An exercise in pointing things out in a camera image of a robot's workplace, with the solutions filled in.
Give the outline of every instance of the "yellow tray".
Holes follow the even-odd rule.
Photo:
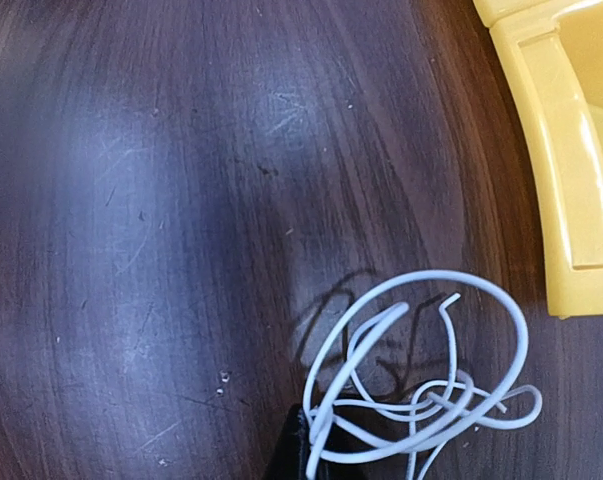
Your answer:
[[[603,314],[603,0],[474,0],[534,171],[550,314]]]

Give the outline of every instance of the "coiled wire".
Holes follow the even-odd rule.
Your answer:
[[[333,343],[337,340],[337,337],[354,316],[368,302],[382,293],[400,285],[425,280],[447,280],[476,287],[492,295],[508,311],[516,330],[517,350],[510,368],[497,387],[492,392],[481,390],[475,387],[470,375],[457,369],[456,337],[452,320],[447,312],[448,307],[460,298],[460,295],[455,293],[448,297],[439,307],[439,314],[445,324],[448,335],[450,358],[447,379],[431,380],[424,383],[416,390],[407,404],[375,402],[363,386],[357,375],[356,367],[381,336],[399,318],[408,312],[410,308],[409,304],[399,302],[375,315],[357,328],[350,340],[345,363],[335,375],[319,405],[312,407],[312,391],[321,365],[326,359]],[[306,469],[307,478],[314,480],[321,459],[342,464],[360,464],[380,460],[396,454],[407,454],[408,466],[406,479],[413,480],[416,471],[417,453],[432,450],[417,477],[418,480],[422,480],[445,444],[472,425],[477,424],[497,430],[512,430],[529,425],[536,420],[541,412],[543,403],[541,392],[532,385],[524,385],[510,390],[523,368],[527,352],[528,327],[521,308],[503,289],[488,280],[468,273],[451,270],[423,270],[400,275],[381,283],[359,298],[343,314],[321,346],[308,373],[303,391],[303,410],[310,424],[310,443],[312,445]],[[349,378],[352,380],[361,399],[338,398]],[[445,387],[443,394],[437,395],[429,391],[434,387]],[[456,402],[452,402],[450,398],[456,389],[463,392]],[[486,416],[494,407],[501,412],[505,412],[506,407],[503,401],[523,393],[530,394],[534,399],[534,405],[527,415],[514,420],[500,420]],[[475,395],[482,397],[482,400],[474,408],[469,409],[468,407]],[[399,441],[388,441],[379,438],[334,412],[335,407],[344,406],[372,409],[386,418],[407,423],[408,435]],[[418,422],[424,420],[430,420],[430,423],[424,428],[419,429]],[[342,428],[371,448],[355,453],[326,450],[325,445],[333,426]]]

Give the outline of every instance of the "black object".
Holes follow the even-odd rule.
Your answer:
[[[294,405],[288,412],[274,455],[263,480],[305,480],[305,468],[310,456],[310,426],[301,405]],[[333,428],[327,448],[344,452],[347,439],[340,428]],[[353,465],[341,465],[321,461],[316,480],[365,480]]]

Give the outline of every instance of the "dark wood grain surface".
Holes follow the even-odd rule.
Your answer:
[[[603,318],[546,314],[470,0],[0,1],[0,479],[257,479],[339,312],[429,267],[521,303],[545,404],[428,478],[603,479]],[[395,293],[422,307],[362,366],[375,393],[445,372],[451,288]],[[468,291],[454,320],[490,388],[507,318]]]

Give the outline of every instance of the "table surface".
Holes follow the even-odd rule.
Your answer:
[[[603,317],[546,313],[525,140],[470,0],[0,1],[0,479],[259,478],[339,313],[423,268],[511,292],[544,395],[428,478],[603,479]],[[452,291],[392,296],[415,314],[361,366],[375,394],[444,375]],[[461,365],[491,388],[514,333],[462,291]]]

